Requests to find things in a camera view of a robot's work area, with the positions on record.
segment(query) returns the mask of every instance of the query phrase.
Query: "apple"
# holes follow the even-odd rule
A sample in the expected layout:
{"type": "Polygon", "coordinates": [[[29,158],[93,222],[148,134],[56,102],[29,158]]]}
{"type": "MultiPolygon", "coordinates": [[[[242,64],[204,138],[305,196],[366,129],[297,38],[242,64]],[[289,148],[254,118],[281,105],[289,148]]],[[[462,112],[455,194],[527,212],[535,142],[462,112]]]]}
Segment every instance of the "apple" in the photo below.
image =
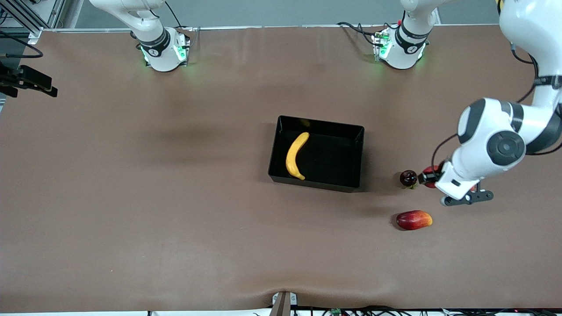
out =
{"type": "Polygon", "coordinates": [[[400,228],[407,231],[414,231],[416,229],[431,226],[431,224],[433,224],[433,219],[428,213],[415,210],[398,214],[396,217],[396,223],[400,226],[400,228]]]}
{"type": "MultiPolygon", "coordinates": [[[[429,166],[429,167],[423,169],[423,171],[421,173],[432,174],[434,170],[435,170],[435,172],[438,172],[439,166],[433,166],[433,168],[431,168],[431,166],[429,166]]],[[[435,182],[424,183],[424,186],[426,186],[430,189],[435,189],[435,182]]]]}

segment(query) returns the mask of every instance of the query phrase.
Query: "cable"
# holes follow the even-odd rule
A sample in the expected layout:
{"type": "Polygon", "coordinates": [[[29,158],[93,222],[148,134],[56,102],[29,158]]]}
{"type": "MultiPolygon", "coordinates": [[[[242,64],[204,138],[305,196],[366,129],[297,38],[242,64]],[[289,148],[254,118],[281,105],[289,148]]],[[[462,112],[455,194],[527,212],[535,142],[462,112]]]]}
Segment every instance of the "cable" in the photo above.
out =
{"type": "Polygon", "coordinates": [[[435,148],[435,150],[433,151],[433,154],[431,155],[431,171],[433,172],[433,176],[437,179],[437,174],[435,173],[435,155],[437,154],[437,151],[439,151],[439,148],[441,148],[441,146],[445,145],[448,141],[450,141],[451,139],[457,137],[458,134],[455,133],[449,137],[447,137],[446,140],[442,141],[439,145],[437,145],[437,148],[435,148]]]}
{"type": "MultiPolygon", "coordinates": [[[[533,56],[531,56],[531,54],[529,54],[529,57],[531,58],[531,61],[533,63],[533,67],[534,67],[534,77],[538,77],[538,64],[537,61],[533,58],[533,56]]],[[[521,103],[523,102],[526,98],[528,98],[531,93],[533,93],[535,89],[535,84],[533,83],[533,85],[531,86],[531,88],[529,89],[529,91],[527,91],[527,93],[525,93],[525,95],[523,97],[521,97],[521,99],[517,100],[517,103],[521,103]]]]}
{"type": "Polygon", "coordinates": [[[393,30],[396,30],[396,29],[400,28],[399,25],[397,25],[395,28],[393,28],[392,26],[390,26],[390,24],[388,24],[388,23],[386,23],[386,22],[385,22],[383,25],[386,26],[387,28],[393,29],[393,30]]]}
{"type": "Polygon", "coordinates": [[[338,23],[337,25],[346,25],[346,26],[349,26],[349,27],[350,27],[352,30],[354,30],[355,32],[358,32],[358,33],[363,34],[363,37],[365,38],[365,40],[366,40],[369,44],[371,44],[371,45],[373,45],[373,46],[377,46],[377,47],[382,47],[381,44],[374,43],[372,40],[370,40],[370,39],[367,37],[367,35],[373,36],[373,35],[375,35],[376,33],[365,32],[365,30],[363,29],[363,26],[361,25],[361,23],[359,23],[359,24],[357,25],[357,27],[355,27],[355,26],[353,26],[353,25],[351,25],[351,24],[349,24],[349,23],[347,23],[347,22],[340,22],[340,23],[338,23]]]}
{"type": "Polygon", "coordinates": [[[178,23],[178,26],[176,26],[176,28],[185,28],[185,25],[182,25],[179,20],[178,17],[176,16],[176,14],[174,13],[174,10],[172,10],[172,8],[170,7],[170,5],[168,4],[168,1],[164,1],[164,3],[166,4],[166,6],[168,6],[168,9],[170,9],[170,12],[172,13],[172,15],[174,16],[174,19],[176,20],[176,22],[178,23]]]}
{"type": "Polygon", "coordinates": [[[337,23],[336,25],[349,26],[352,30],[354,30],[355,32],[358,32],[358,33],[364,33],[364,34],[367,34],[367,35],[375,35],[375,33],[371,33],[371,32],[365,32],[365,31],[362,32],[360,29],[356,28],[355,26],[353,26],[352,24],[349,24],[347,22],[340,22],[340,23],[337,23]]]}
{"type": "Polygon", "coordinates": [[[544,152],[535,152],[532,154],[527,154],[527,156],[542,156],[542,155],[548,155],[551,154],[557,150],[559,150],[560,148],[562,148],[562,143],[560,143],[558,146],[556,146],[555,149],[549,150],[549,151],[544,151],[544,152]]]}
{"type": "Polygon", "coordinates": [[[517,59],[518,61],[523,62],[525,64],[531,64],[531,65],[533,64],[532,61],[528,61],[528,60],[522,59],[521,57],[517,56],[517,53],[515,52],[514,49],[511,50],[511,53],[513,54],[513,57],[515,57],[515,59],[517,59]]]}
{"type": "Polygon", "coordinates": [[[153,15],[155,18],[157,18],[157,19],[160,18],[160,16],[159,16],[159,15],[156,15],[156,13],[154,13],[154,11],[153,11],[152,9],[148,9],[148,10],[150,11],[150,13],[152,13],[152,15],[153,15]]]}
{"type": "Polygon", "coordinates": [[[11,35],[9,35],[8,33],[4,32],[4,31],[0,31],[0,34],[4,35],[5,37],[9,37],[19,43],[22,43],[23,45],[26,45],[27,47],[33,49],[37,55],[13,55],[13,54],[5,54],[4,56],[6,58],[40,58],[43,57],[43,52],[38,50],[37,48],[27,44],[26,42],[24,42],[23,40],[19,39],[19,38],[15,38],[11,35]]]}
{"type": "Polygon", "coordinates": [[[361,29],[361,33],[363,34],[363,37],[365,38],[365,40],[366,40],[369,44],[371,44],[371,45],[373,45],[373,46],[377,46],[377,47],[382,47],[381,44],[375,44],[372,40],[370,40],[370,39],[367,37],[367,34],[365,33],[365,30],[363,29],[363,26],[361,25],[361,23],[357,24],[357,26],[361,29]]]}
{"type": "Polygon", "coordinates": [[[8,11],[0,8],[0,19],[2,19],[2,21],[0,22],[0,25],[2,25],[4,24],[4,22],[6,22],[7,19],[13,19],[13,17],[9,16],[8,11]]]}
{"type": "Polygon", "coordinates": [[[535,87],[535,86],[533,85],[533,86],[529,89],[529,91],[527,91],[527,93],[525,93],[525,95],[524,95],[523,97],[521,97],[521,99],[517,100],[517,103],[521,103],[521,102],[525,101],[525,99],[528,98],[528,97],[531,95],[531,93],[533,93],[534,87],[535,87]]]}

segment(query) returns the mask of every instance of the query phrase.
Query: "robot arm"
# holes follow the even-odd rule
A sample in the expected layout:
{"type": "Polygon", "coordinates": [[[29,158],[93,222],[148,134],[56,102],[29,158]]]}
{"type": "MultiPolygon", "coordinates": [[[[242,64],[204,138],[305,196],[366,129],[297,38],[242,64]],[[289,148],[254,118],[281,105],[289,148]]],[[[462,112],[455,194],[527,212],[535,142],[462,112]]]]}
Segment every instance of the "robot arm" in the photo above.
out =
{"type": "Polygon", "coordinates": [[[455,0],[400,0],[404,18],[374,38],[375,56],[397,69],[412,67],[421,58],[425,42],[436,23],[435,9],[455,0]]]}
{"type": "Polygon", "coordinates": [[[461,200],[480,180],[503,173],[562,133],[562,1],[506,0],[500,27],[539,66],[532,106],[484,98],[461,114],[460,147],[440,167],[436,187],[461,200]]]}
{"type": "Polygon", "coordinates": [[[184,34],[162,26],[151,10],[164,5],[165,0],[90,0],[125,23],[141,44],[147,63],[157,71],[174,70],[187,62],[189,43],[184,34]]]}

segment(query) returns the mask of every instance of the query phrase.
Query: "black tray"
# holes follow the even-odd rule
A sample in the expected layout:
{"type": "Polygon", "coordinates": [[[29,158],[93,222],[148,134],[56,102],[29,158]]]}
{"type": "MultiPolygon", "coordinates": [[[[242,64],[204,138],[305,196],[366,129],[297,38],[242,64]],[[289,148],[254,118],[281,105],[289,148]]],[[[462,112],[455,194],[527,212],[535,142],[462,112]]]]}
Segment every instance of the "black tray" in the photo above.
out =
{"type": "Polygon", "coordinates": [[[275,182],[353,192],[360,186],[365,128],[358,125],[280,116],[273,142],[269,176],[275,182]],[[285,167],[287,152],[303,132],[310,137],[297,154],[305,180],[292,177],[285,167]]]}

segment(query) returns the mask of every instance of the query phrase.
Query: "artificial banana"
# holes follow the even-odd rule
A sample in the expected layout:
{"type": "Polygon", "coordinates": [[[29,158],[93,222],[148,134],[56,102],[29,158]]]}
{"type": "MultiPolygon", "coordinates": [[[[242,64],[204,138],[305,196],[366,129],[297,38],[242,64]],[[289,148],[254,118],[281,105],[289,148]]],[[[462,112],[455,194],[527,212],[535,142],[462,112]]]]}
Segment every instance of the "artificial banana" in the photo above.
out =
{"type": "Polygon", "coordinates": [[[287,153],[287,159],[285,160],[285,166],[287,167],[287,171],[295,177],[299,178],[300,180],[304,180],[305,176],[302,175],[298,171],[297,167],[297,153],[302,148],[302,146],[306,143],[309,139],[309,133],[304,132],[300,134],[297,139],[294,140],[291,147],[289,148],[289,152],[287,153]]]}

